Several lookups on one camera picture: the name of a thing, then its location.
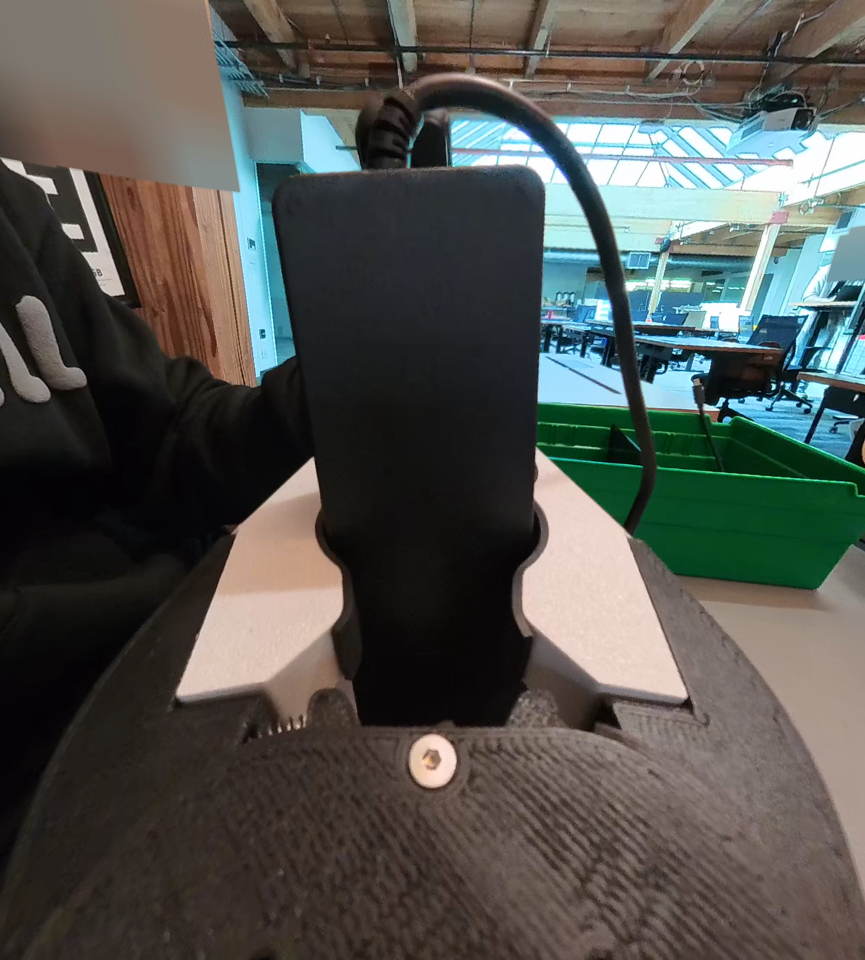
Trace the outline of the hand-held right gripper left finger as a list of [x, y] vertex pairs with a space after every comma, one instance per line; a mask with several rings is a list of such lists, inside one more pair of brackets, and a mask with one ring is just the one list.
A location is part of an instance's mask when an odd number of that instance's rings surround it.
[[185, 671], [181, 705], [258, 696], [279, 724], [310, 717], [320, 690], [357, 707], [334, 630], [343, 569], [319, 532], [319, 477], [308, 461], [236, 529]]

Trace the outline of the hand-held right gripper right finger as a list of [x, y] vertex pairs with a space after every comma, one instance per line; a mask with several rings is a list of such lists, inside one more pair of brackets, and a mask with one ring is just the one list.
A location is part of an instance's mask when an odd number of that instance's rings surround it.
[[680, 709], [688, 692], [631, 538], [547, 455], [535, 453], [538, 540], [516, 573], [513, 614], [531, 640], [523, 674], [589, 731], [617, 703]]

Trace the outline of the black usb hub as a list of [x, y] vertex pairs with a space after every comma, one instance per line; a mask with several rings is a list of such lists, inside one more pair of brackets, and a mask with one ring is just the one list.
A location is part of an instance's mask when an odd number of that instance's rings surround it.
[[333, 633], [367, 726], [503, 726], [532, 638], [545, 190], [523, 166], [304, 174], [272, 213]]

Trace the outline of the person's left forearm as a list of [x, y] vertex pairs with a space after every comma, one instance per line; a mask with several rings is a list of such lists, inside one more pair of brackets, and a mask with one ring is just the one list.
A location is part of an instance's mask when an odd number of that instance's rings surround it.
[[191, 358], [164, 362], [173, 413], [156, 467], [169, 518], [186, 532], [237, 525], [314, 453], [301, 368], [291, 357], [257, 387]]

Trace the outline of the green plastic bin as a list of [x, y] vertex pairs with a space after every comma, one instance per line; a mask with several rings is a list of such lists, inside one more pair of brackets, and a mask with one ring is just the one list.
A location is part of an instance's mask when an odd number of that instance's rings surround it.
[[865, 469], [743, 417], [648, 412], [657, 477], [636, 530], [673, 573], [815, 590], [865, 534]]

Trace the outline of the person in black sleeve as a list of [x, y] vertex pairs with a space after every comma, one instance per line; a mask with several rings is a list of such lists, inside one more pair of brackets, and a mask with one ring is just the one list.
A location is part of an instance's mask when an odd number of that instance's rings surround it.
[[262, 399], [164, 354], [0, 160], [0, 886], [70, 719], [233, 522]]

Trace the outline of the wooden office desk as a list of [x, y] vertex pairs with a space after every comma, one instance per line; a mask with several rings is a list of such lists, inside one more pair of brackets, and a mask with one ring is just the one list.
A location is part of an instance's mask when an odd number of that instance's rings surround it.
[[831, 373], [824, 370], [802, 370], [797, 375], [800, 382], [816, 383], [825, 387], [803, 443], [810, 445], [825, 411], [853, 416], [860, 426], [849, 449], [848, 459], [855, 460], [862, 452], [865, 441], [865, 374]]
[[709, 359], [710, 374], [715, 378], [740, 378], [748, 367], [777, 369], [785, 351], [781, 346], [720, 341], [696, 337], [656, 337], [639, 334], [635, 338], [639, 357], [639, 376], [653, 383], [662, 367], [674, 354], [697, 355]]

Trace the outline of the black office chair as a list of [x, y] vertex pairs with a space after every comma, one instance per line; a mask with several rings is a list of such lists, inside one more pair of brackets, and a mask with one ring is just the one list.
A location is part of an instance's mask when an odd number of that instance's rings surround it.
[[739, 414], [733, 402], [762, 401], [775, 393], [804, 323], [804, 316], [763, 315], [740, 349], [714, 354], [703, 390], [719, 423]]

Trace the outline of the white ceiling projector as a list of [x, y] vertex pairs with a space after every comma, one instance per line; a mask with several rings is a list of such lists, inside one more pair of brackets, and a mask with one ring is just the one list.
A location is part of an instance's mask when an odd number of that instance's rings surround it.
[[817, 111], [798, 91], [775, 89], [747, 105], [733, 129], [724, 156], [773, 158], [780, 151], [798, 150], [814, 131]]

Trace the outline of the framed wall poster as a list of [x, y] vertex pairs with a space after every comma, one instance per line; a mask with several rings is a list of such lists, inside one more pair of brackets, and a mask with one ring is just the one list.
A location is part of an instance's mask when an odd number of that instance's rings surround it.
[[130, 308], [140, 308], [136, 283], [100, 175], [8, 158], [2, 162], [39, 186], [103, 292]]

